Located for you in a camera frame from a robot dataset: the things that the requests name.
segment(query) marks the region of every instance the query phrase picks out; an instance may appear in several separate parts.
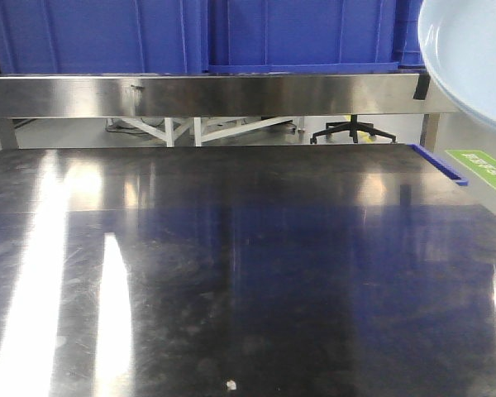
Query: blue plastic crate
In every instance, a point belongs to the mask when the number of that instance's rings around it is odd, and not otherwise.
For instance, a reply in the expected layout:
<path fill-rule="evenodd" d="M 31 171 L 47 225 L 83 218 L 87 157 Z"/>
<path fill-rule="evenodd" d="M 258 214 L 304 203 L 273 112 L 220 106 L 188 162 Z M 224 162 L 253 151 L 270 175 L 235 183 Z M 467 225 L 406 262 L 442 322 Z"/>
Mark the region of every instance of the blue plastic crate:
<path fill-rule="evenodd" d="M 210 71 L 374 72 L 393 62 L 396 0 L 213 0 Z"/>
<path fill-rule="evenodd" d="M 397 2 L 393 56 L 403 67 L 421 68 L 424 66 L 417 36 L 421 5 L 422 0 L 398 0 Z"/>
<path fill-rule="evenodd" d="M 198 74 L 207 0 L 0 0 L 3 73 Z"/>

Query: table surface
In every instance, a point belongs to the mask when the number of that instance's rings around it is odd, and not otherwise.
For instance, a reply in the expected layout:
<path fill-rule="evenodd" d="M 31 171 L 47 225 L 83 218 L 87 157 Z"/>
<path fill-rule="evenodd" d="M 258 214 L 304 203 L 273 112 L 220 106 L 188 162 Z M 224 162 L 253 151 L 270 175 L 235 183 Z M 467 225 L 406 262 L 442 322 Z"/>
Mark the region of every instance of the table surface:
<path fill-rule="evenodd" d="M 494 397 L 496 217 L 401 145 L 2 151 L 11 395 Z"/>

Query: green label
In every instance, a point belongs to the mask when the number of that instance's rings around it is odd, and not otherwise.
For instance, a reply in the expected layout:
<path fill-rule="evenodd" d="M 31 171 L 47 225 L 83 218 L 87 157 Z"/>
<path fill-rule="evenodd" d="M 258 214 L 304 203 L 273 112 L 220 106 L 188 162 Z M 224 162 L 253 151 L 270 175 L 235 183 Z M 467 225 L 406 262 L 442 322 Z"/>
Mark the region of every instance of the green label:
<path fill-rule="evenodd" d="M 446 151 L 496 189 L 496 160 L 484 151 Z"/>

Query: gray floor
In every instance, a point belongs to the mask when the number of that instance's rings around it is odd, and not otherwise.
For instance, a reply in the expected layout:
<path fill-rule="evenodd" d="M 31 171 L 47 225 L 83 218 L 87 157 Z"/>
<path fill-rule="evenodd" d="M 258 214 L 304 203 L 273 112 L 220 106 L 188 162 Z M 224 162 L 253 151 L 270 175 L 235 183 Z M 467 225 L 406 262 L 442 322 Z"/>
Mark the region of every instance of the gray floor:
<path fill-rule="evenodd" d="M 208 142 L 212 146 L 242 145 L 308 145 L 310 136 L 325 127 L 326 122 L 343 121 L 344 117 L 306 117 L 303 134 L 292 133 L 293 125 L 284 124 L 248 132 L 241 136 Z M 421 135 L 422 116 L 364 116 L 364 122 L 373 122 L 381 130 L 395 134 L 400 143 L 418 143 Z M 146 147 L 164 146 L 152 136 L 131 136 L 105 131 L 105 119 L 49 119 L 37 120 L 17 130 L 21 148 L 58 148 L 58 147 Z M 351 144 L 345 133 L 318 140 L 319 144 Z M 369 139 L 367 134 L 360 135 L 360 143 L 389 143 L 389 140 Z M 179 146 L 194 145 L 193 138 L 185 134 L 177 141 Z M 483 205 L 496 214 L 496 191 L 479 179 L 471 171 L 455 163 L 446 153 L 448 149 L 478 149 L 496 158 L 496 133 L 479 126 L 462 114 L 445 115 L 441 118 L 436 143 L 436 153 L 448 160 L 470 181 L 466 191 L 476 197 Z"/>

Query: metal shelf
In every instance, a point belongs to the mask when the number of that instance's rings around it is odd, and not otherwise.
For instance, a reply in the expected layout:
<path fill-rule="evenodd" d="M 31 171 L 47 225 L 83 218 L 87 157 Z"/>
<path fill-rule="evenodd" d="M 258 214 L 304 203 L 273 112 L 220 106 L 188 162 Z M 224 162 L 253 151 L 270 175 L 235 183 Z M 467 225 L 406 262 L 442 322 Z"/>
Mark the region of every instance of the metal shelf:
<path fill-rule="evenodd" d="M 454 104 L 419 73 L 0 76 L 0 118 L 444 112 Z"/>

